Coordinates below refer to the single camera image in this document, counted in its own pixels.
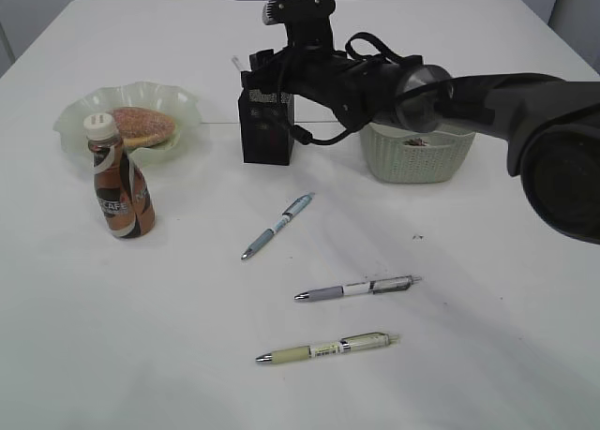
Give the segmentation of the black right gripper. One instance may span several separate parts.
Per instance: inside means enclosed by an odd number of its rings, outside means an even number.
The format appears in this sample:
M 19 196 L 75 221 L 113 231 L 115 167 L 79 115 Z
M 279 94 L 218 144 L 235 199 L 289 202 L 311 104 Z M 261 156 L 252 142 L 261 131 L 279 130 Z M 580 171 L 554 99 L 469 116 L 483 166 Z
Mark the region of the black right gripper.
M 346 129 L 359 130 L 394 111 L 400 81 L 420 66 L 420 55 L 352 59 L 345 52 L 285 48 L 266 51 L 257 67 L 242 73 L 242 85 L 302 96 L 329 109 Z

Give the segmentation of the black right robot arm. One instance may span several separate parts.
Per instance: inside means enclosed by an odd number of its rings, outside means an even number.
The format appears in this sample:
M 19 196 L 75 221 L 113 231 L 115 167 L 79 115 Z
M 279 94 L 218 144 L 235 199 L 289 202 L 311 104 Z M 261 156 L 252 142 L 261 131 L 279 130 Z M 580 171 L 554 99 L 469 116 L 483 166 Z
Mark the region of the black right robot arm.
M 429 133 L 442 125 L 504 140 L 506 166 L 535 212 L 554 230 L 599 240 L 599 85 L 539 73 L 453 77 L 419 55 L 266 50 L 241 74 L 248 91 L 273 97 L 267 126 L 309 145 L 289 121 L 283 94 L 329 109 L 349 136 L 377 123 Z

